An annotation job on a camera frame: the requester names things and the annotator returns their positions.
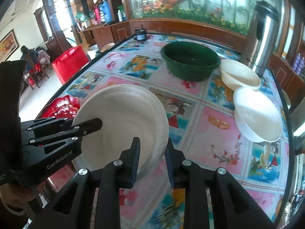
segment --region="picture frame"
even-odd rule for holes
[[[0,41],[0,62],[6,61],[18,48],[19,44],[12,29]]]

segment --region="glass tabletop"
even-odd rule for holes
[[[111,85],[135,84],[149,89],[166,110],[174,147],[203,168],[226,168],[274,222],[286,188],[289,140],[283,104],[271,71],[267,69],[261,78],[260,91],[279,110],[283,133],[274,143],[253,143],[236,126],[233,91],[222,82],[219,69],[203,82],[183,81],[169,73],[161,49],[175,41],[205,45],[222,59],[239,59],[239,53],[208,41],[151,34],[145,42],[128,39],[114,48],[63,87],[58,96],[78,97],[82,105]],[[72,175],[66,169],[60,171],[65,175],[56,173],[50,178],[58,189]],[[209,190],[203,192],[209,198]],[[184,201],[185,191],[170,187],[163,158],[133,189],[120,190],[121,226],[183,228]],[[209,217],[213,228],[210,201]]]

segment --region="white wall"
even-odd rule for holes
[[[35,48],[38,45],[46,48],[33,13],[25,12],[13,19],[0,31],[0,39],[12,29],[14,29],[19,48],[7,60],[19,60],[22,56],[20,48],[23,45],[28,48]]]

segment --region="white bottle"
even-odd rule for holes
[[[122,21],[123,21],[123,15],[122,15],[121,10],[118,10],[118,11],[117,11],[117,16],[118,16],[118,18],[119,18],[119,21],[122,22]]]

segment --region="fish tank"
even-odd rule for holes
[[[173,18],[212,24],[247,35],[259,0],[129,0],[132,18]],[[281,18],[282,0],[265,0]]]

